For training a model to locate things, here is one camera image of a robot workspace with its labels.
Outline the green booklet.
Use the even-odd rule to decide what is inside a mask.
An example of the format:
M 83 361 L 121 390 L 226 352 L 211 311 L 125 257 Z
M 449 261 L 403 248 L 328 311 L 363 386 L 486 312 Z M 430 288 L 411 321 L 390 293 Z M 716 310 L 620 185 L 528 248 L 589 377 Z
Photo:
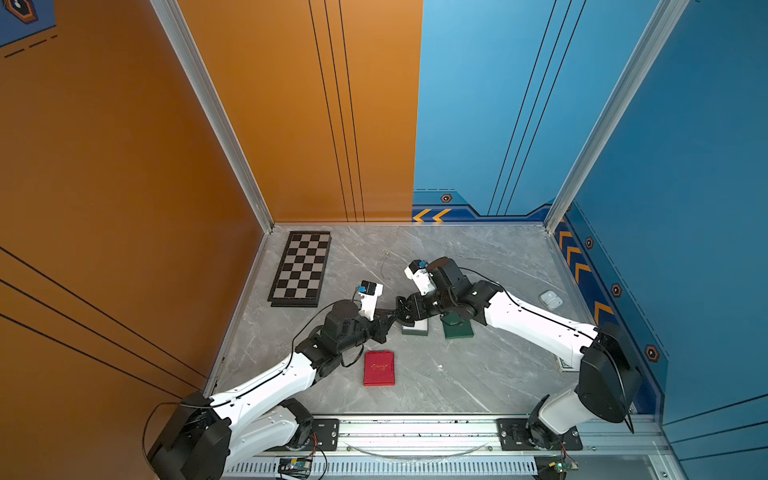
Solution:
M 474 330 L 470 321 L 443 320 L 442 325 L 444 336 L 447 340 L 468 339 L 474 337 Z

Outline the green jewelry box base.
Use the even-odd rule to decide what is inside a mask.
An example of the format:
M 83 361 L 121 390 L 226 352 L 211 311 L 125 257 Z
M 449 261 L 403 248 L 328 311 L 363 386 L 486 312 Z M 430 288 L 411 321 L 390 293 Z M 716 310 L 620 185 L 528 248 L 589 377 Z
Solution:
M 402 326 L 403 335 L 427 336 L 429 333 L 429 322 L 427 320 L 416 321 L 413 326 Z

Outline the red booklet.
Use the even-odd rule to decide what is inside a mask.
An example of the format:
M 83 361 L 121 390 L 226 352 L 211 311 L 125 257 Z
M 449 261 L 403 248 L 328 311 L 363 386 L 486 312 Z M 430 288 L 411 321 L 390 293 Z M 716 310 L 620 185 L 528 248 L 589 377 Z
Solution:
M 391 351 L 369 351 L 365 354 L 363 385 L 366 387 L 394 386 L 395 356 Z

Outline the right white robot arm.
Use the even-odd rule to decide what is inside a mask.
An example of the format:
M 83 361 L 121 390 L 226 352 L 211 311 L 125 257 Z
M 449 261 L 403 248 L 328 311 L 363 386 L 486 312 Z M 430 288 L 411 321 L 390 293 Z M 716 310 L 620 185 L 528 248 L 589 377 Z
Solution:
M 525 441 L 533 447 L 558 448 L 572 428 L 592 419 L 633 426 L 630 407 L 643 375 L 619 327 L 598 327 L 547 313 L 486 280 L 397 299 L 398 320 L 412 322 L 443 314 L 515 334 L 577 369 L 575 386 L 546 395 L 529 415 Z

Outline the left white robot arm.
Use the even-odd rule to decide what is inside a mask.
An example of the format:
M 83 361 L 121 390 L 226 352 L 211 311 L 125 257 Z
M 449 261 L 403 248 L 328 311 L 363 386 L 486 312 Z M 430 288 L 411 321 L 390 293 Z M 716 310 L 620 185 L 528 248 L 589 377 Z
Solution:
M 345 351 L 369 340 L 385 343 L 402 308 L 363 307 L 353 300 L 322 309 L 321 324 L 307 322 L 304 339 L 274 367 L 225 392 L 194 392 L 175 410 L 151 447 L 142 452 L 160 479 L 219 479 L 225 471 L 266 450 L 308 441 L 312 414 L 296 399 L 341 366 Z

